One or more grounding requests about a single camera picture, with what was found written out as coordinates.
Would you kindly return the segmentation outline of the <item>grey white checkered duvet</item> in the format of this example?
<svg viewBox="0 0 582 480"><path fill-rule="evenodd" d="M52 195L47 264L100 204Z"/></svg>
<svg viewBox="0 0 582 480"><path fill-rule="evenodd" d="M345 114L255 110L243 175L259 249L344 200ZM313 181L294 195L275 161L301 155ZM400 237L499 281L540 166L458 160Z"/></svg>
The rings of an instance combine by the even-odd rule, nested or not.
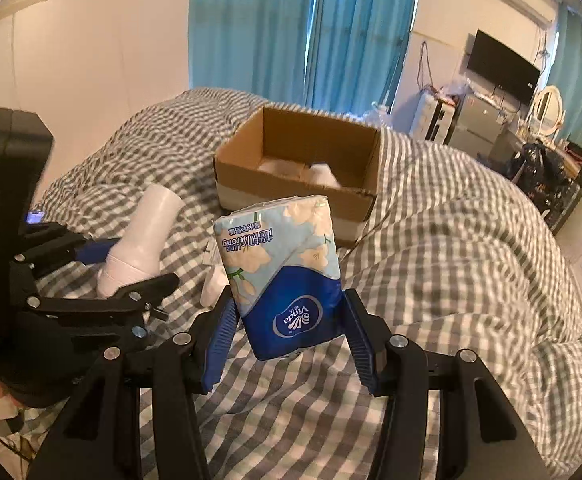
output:
<svg viewBox="0 0 582 480"><path fill-rule="evenodd" d="M178 193L185 209L165 261L183 280L167 303L183 327L219 212L213 151L263 105L226 89L151 105L56 180L41 209L76 230L113 235L143 185ZM346 284L423 348L476 349L548 474L570 477L582 465L582 301L530 200L462 153L385 130L370 220L364 240L341 254ZM227 479L359 479L383 412L343 341L265 364L244 336L218 391L198 406L212 474Z"/></svg>

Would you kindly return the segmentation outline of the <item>silver mini fridge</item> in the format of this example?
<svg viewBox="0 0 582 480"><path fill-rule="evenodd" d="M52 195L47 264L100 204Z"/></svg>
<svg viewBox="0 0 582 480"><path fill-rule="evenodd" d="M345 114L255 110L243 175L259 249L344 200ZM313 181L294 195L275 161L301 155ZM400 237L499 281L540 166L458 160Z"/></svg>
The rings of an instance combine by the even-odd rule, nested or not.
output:
<svg viewBox="0 0 582 480"><path fill-rule="evenodd" d="M444 143L473 158L486 158L491 154L507 119L504 108L475 94L466 94L460 99Z"/></svg>

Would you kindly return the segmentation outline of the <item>clear water jug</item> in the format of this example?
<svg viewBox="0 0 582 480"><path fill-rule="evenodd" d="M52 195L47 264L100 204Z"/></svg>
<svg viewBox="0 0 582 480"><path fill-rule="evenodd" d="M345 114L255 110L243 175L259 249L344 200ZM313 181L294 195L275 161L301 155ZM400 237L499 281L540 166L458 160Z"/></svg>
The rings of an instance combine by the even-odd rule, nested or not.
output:
<svg viewBox="0 0 582 480"><path fill-rule="evenodd" d="M369 110L361 116L361 121L364 124L372 126L373 128L380 130L383 128L392 128L392 119L390 115L389 107L385 104L380 104L377 102L372 102Z"/></svg>

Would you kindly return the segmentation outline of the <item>smartphone with lit screen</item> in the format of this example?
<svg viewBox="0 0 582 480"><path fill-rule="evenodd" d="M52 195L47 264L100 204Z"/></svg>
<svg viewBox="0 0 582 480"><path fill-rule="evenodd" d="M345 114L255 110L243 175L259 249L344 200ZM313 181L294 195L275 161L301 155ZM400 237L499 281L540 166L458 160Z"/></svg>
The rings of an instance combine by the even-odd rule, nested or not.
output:
<svg viewBox="0 0 582 480"><path fill-rule="evenodd" d="M44 222L44 211L32 210L26 214L25 222L29 226L34 226L35 224L41 224Z"/></svg>

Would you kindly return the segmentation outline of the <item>teal right window curtain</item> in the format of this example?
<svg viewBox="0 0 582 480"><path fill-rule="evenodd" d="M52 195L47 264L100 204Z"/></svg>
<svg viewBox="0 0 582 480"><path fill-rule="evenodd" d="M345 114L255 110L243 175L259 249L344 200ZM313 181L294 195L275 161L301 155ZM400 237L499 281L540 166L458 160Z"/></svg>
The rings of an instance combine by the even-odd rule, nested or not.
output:
<svg viewBox="0 0 582 480"><path fill-rule="evenodd" d="M582 18L566 4L558 12L556 58L548 84L558 88L564 106L564 123L557 139L582 148Z"/></svg>

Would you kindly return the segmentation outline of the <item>grey white sock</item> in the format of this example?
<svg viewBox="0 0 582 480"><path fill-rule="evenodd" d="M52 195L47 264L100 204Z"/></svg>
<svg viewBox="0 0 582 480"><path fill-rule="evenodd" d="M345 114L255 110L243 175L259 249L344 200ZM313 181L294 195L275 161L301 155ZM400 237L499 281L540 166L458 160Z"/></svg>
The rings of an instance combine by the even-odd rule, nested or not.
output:
<svg viewBox="0 0 582 480"><path fill-rule="evenodd" d="M325 162L316 162L307 170L307 180L311 185L323 188L341 188L341 184Z"/></svg>

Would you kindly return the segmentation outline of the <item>open cardboard box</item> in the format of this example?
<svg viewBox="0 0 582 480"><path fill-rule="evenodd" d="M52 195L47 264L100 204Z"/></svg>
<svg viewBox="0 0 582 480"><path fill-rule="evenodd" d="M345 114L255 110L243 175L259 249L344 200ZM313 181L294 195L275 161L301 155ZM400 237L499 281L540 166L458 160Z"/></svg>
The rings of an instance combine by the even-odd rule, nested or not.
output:
<svg viewBox="0 0 582 480"><path fill-rule="evenodd" d="M363 235L379 193L381 131L315 110L267 105L214 155L216 190L228 211L292 196L328 197L335 240Z"/></svg>

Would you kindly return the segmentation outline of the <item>blue floral tissue pack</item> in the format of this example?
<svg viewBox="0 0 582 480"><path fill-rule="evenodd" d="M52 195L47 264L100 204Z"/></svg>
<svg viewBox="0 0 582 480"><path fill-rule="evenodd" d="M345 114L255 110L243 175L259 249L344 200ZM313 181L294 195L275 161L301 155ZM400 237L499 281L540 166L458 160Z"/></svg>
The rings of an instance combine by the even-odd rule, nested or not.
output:
<svg viewBox="0 0 582 480"><path fill-rule="evenodd" d="M215 221L214 234L256 359L281 358L342 334L341 271L326 196L236 211Z"/></svg>

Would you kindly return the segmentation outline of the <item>black wall television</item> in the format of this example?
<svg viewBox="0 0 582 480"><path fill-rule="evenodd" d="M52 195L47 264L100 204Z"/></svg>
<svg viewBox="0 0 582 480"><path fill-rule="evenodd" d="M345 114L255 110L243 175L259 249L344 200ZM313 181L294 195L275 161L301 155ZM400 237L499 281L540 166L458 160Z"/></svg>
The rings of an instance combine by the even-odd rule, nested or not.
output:
<svg viewBox="0 0 582 480"><path fill-rule="evenodd" d="M481 29L474 36L467 70L494 84L524 106L531 103L541 73L534 64Z"/></svg>

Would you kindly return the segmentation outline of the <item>white oval vanity mirror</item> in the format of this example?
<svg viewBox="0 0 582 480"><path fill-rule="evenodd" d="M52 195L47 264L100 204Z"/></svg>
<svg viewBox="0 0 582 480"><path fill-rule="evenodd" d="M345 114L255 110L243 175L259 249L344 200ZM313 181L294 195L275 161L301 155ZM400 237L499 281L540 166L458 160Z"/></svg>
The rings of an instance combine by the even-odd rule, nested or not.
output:
<svg viewBox="0 0 582 480"><path fill-rule="evenodd" d="M532 133L542 138L551 138L562 127L564 116L566 110L561 93L551 84L534 96L526 122Z"/></svg>

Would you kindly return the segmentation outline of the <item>white hair dryer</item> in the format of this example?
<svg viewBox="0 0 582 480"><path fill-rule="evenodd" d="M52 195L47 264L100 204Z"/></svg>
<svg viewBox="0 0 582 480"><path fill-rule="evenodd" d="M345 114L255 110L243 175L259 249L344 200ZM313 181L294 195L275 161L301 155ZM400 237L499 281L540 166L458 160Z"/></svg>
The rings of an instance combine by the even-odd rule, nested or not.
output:
<svg viewBox="0 0 582 480"><path fill-rule="evenodd" d="M97 293L113 296L120 288L159 275L160 256L183 200L162 185L144 191L120 240L105 258L98 276Z"/></svg>

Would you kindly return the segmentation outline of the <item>black bags pile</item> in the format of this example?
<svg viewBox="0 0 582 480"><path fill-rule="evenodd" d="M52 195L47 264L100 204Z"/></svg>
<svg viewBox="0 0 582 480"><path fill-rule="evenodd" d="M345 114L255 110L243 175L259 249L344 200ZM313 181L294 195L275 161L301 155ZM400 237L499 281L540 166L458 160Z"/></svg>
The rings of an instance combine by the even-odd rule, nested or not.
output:
<svg viewBox="0 0 582 480"><path fill-rule="evenodd" d="M524 143L504 163L503 174L557 234L582 198L582 148L573 142L564 150L540 141Z"/></svg>

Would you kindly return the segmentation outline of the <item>blue window curtain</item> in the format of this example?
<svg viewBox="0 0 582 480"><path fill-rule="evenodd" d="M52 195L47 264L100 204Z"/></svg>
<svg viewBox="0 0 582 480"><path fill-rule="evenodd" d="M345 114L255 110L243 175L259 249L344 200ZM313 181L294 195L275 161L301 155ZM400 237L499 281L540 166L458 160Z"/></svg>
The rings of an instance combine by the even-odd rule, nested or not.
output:
<svg viewBox="0 0 582 480"><path fill-rule="evenodd" d="M391 105L417 0L189 0L189 84L361 115Z"/></svg>

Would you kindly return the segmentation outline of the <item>white printed cream tube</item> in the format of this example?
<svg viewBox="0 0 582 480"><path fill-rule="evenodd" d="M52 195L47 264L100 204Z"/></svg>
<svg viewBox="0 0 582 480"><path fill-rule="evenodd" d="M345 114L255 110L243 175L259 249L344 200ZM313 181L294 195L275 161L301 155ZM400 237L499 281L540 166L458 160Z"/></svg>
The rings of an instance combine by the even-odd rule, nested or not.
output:
<svg viewBox="0 0 582 480"><path fill-rule="evenodd" d="M214 237L211 237L205 247L203 266L206 267L204 283L200 296L200 304L203 308L212 309L229 285L227 274L221 261L221 254Z"/></svg>

